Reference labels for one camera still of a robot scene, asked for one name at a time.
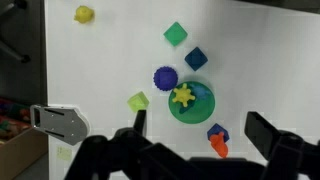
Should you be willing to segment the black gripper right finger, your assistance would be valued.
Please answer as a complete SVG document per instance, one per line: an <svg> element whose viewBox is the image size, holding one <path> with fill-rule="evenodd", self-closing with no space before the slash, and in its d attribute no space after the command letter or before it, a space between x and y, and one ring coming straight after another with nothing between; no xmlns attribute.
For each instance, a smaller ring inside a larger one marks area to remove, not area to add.
<svg viewBox="0 0 320 180"><path fill-rule="evenodd" d="M291 147L299 147L303 144L301 137L289 131L278 130L255 111L247 113L244 133L266 160L270 159L276 144L282 138Z"/></svg>

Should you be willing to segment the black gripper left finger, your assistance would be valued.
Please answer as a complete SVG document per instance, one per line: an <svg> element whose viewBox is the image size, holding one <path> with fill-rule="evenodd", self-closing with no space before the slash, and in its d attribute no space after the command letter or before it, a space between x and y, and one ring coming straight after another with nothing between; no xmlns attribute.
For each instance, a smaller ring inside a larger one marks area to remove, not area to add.
<svg viewBox="0 0 320 180"><path fill-rule="evenodd" d="M116 131L116 137L145 137L146 136L146 110L139 110L136 113L135 121L131 127L121 128Z"/></svg>

